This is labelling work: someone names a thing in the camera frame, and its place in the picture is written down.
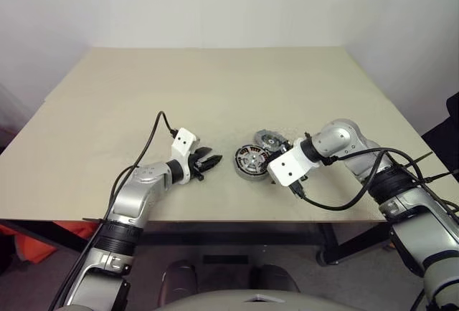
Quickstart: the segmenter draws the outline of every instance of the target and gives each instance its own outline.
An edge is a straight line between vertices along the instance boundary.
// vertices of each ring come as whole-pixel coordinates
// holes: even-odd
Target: table
[[[164,110],[224,156],[203,182],[174,187],[152,221],[383,221],[365,196],[346,211],[326,211],[269,180],[242,180],[232,158],[255,131],[294,140],[349,118],[369,139],[412,157],[430,149],[340,47],[269,49],[92,49],[49,94],[0,156],[0,219],[80,220],[105,212],[111,184],[142,149]],[[144,163],[167,161],[171,138],[161,125]],[[445,171],[435,155],[426,176]],[[359,190],[342,163],[314,170],[310,198],[341,205]],[[459,195],[454,178],[432,183]]]

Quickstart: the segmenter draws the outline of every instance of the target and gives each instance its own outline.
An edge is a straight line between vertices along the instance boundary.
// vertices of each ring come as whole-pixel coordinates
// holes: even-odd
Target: gray floor
[[[343,224],[336,226],[336,233],[340,240],[345,240],[354,235],[355,228]],[[128,311],[152,310],[156,306],[163,271],[178,259],[195,263],[202,291],[216,285],[246,287],[248,266],[203,265],[203,254],[247,254],[254,264],[279,265],[293,276],[303,293],[364,310],[409,310],[422,288],[422,280],[410,274],[397,253],[383,249],[325,268],[316,264],[316,248],[306,246],[144,246],[137,252],[129,276],[132,287]],[[46,310],[74,259],[75,254],[58,251],[38,265],[19,267],[0,276],[0,309]]]

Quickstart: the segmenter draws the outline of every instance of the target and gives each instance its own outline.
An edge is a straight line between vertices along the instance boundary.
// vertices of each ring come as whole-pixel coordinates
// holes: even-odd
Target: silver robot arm
[[[338,119],[320,133],[297,139],[293,147],[271,161],[268,171],[282,186],[298,179],[319,163],[332,164],[351,153],[378,148],[366,139],[356,123]],[[344,159],[346,167],[364,183],[373,169],[378,152]],[[384,156],[368,190],[387,221],[393,223],[392,242],[407,267],[424,278],[431,309],[459,307],[459,225],[406,171]]]
[[[201,173],[221,159],[214,155],[203,161],[211,149],[196,150],[198,143],[198,137],[181,128],[172,144],[169,162],[133,171],[67,293],[65,306],[59,310],[124,310],[130,285],[123,276],[131,270],[151,207],[173,184],[185,184],[194,177],[202,180]]]

